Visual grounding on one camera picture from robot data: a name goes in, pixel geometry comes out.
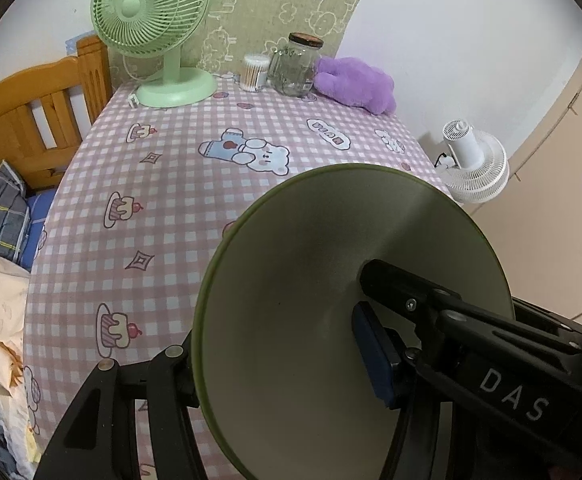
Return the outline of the floral ceramic bowl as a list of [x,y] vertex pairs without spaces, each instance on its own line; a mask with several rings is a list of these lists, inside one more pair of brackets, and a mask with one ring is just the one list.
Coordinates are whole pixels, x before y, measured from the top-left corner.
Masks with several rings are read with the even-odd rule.
[[243,477],[379,477],[396,414],[373,393],[351,327],[371,259],[514,314],[488,240],[424,180],[345,164],[274,186],[227,230],[192,330],[204,418]]

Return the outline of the white floor fan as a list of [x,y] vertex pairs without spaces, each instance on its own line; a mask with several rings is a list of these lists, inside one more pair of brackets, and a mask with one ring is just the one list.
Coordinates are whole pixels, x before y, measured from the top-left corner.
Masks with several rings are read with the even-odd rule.
[[462,119],[448,122],[442,134],[448,153],[436,159],[434,167],[456,202],[484,204],[504,190],[509,180],[508,157],[496,136]]

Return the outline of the pink checkered tablecloth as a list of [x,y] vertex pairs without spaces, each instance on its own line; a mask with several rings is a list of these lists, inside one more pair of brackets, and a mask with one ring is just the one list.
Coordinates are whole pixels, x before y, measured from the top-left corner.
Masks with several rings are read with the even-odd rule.
[[64,174],[30,274],[24,364],[37,444],[99,361],[146,361],[185,339],[207,263],[251,203],[345,162],[441,185],[393,116],[315,94],[245,92],[228,78],[207,100],[164,110],[120,87]]

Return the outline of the peach cloth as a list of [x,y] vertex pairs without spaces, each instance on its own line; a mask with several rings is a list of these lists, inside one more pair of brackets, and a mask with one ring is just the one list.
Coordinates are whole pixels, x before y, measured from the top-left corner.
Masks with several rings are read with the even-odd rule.
[[23,333],[29,273],[0,257],[0,386],[12,393],[24,382]]

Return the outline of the blue bed sheet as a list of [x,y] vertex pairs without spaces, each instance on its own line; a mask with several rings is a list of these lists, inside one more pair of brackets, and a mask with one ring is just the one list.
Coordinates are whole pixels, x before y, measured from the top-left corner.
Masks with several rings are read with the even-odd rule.
[[26,270],[30,270],[33,266],[44,222],[46,222],[54,196],[56,196],[56,188],[50,188],[26,200],[29,208],[29,226],[20,258],[20,266]]

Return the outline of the purple plush toy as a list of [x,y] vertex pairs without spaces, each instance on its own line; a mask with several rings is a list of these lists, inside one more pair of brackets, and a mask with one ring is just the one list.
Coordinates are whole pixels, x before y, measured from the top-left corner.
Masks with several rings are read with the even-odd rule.
[[320,58],[314,88],[331,100],[374,115],[392,115],[396,110],[393,78],[359,58]]

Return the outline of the glass jar with lid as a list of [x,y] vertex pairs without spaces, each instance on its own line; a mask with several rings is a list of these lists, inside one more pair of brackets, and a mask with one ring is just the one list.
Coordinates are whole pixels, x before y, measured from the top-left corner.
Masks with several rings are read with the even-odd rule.
[[323,40],[304,32],[290,32],[287,43],[271,57],[268,83],[284,96],[301,98],[313,88],[315,66]]

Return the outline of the cotton swab container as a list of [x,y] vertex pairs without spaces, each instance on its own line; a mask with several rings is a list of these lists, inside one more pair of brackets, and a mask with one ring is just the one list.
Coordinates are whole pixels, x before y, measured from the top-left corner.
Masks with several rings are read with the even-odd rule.
[[258,92],[267,81],[270,58],[265,54],[249,53],[242,58],[240,88],[248,92]]

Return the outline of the green desk fan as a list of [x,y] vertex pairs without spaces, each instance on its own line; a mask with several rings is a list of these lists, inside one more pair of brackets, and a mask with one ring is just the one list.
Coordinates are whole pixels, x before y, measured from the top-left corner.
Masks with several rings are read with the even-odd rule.
[[139,104],[195,104],[217,89],[206,70],[181,65],[181,47],[209,13],[211,0],[91,0],[94,31],[107,47],[131,58],[163,58],[161,73],[134,92]]

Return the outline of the green patterned wall mat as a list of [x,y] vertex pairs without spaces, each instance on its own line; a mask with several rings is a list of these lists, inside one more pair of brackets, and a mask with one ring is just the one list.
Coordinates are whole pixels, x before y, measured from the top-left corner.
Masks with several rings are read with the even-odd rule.
[[[320,38],[320,52],[334,55],[358,3],[359,0],[211,0],[203,24],[181,47],[181,65],[211,74],[236,73],[244,55],[272,55],[287,43],[290,32]],[[113,51],[123,60],[131,58]],[[162,71],[163,58],[159,56],[131,59]]]

